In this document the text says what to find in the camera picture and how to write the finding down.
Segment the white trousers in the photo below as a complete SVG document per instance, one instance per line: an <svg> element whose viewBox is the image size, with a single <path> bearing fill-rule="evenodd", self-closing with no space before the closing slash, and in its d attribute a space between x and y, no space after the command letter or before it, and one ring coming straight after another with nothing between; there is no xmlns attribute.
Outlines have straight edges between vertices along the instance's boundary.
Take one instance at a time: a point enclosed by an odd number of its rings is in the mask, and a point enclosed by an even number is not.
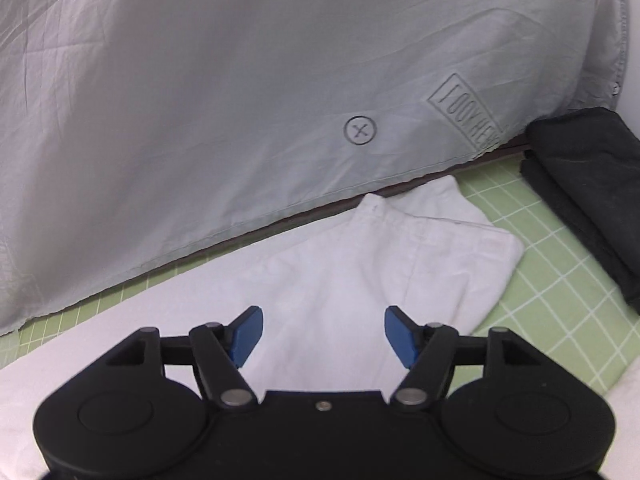
<svg viewBox="0 0 640 480"><path fill-rule="evenodd" d="M38 405L138 328L183 335L262 309L262 339L242 372L268 390L378 390L404 376L384 312L474 332L506 291L523 243L494 226L444 177L363 197L350 210L216 258L51 339L1 373L1 474L46 469L32 436Z"/></svg>

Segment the green grid cutting mat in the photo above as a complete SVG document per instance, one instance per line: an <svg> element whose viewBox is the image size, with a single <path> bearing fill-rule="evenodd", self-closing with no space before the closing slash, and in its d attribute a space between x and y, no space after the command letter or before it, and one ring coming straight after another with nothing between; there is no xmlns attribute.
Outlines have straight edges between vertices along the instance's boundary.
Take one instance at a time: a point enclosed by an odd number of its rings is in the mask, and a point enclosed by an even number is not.
<svg viewBox="0 0 640 480"><path fill-rule="evenodd" d="M599 392L613 387L639 354L639 317L596 259L552 214L520 174L518 155L454 172L462 195L499 228L516 235L525 252L503 296L478 326L504 325L528 338ZM1 339L1 393L16 393L47 367L52 342L108 310L122 318L132 307L155 308L151 292L198 284L218 271L218 261L254 256L299 240L316 227L318 214L279 222L168 263L105 289L78 304L28 322Z"/></svg>

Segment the black folded garment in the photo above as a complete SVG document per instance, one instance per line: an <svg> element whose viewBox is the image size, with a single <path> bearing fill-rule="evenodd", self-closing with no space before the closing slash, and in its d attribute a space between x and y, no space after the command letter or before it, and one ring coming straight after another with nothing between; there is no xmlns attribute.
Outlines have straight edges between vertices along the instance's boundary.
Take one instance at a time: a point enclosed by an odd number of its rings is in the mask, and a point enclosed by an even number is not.
<svg viewBox="0 0 640 480"><path fill-rule="evenodd" d="M639 139L604 107L525 129L521 174L639 309Z"/></svg>

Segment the grey carrot print sheet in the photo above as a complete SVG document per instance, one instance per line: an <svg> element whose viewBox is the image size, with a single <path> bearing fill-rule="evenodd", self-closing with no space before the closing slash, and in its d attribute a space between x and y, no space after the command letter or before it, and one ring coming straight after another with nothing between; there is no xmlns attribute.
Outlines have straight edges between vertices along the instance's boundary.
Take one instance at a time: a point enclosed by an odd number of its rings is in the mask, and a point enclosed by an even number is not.
<svg viewBox="0 0 640 480"><path fill-rule="evenodd" d="M627 0L1 0L1 329L617 103Z"/></svg>

